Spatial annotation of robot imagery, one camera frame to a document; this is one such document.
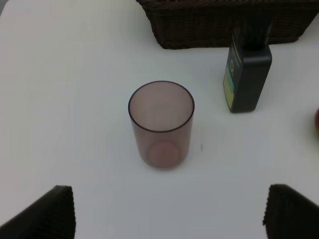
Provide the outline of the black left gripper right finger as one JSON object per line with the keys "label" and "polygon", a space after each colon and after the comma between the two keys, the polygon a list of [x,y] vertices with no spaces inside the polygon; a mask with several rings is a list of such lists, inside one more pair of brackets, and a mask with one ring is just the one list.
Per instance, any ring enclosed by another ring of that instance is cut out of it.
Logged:
{"label": "black left gripper right finger", "polygon": [[286,184],[273,184],[263,225],[269,239],[317,239],[319,206]]}

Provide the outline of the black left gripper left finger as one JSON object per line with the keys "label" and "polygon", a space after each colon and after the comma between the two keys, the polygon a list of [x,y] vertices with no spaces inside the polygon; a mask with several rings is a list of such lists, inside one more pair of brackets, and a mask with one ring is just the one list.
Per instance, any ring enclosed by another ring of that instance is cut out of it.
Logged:
{"label": "black left gripper left finger", "polygon": [[71,186],[56,185],[1,225],[2,239],[73,239],[76,216]]}

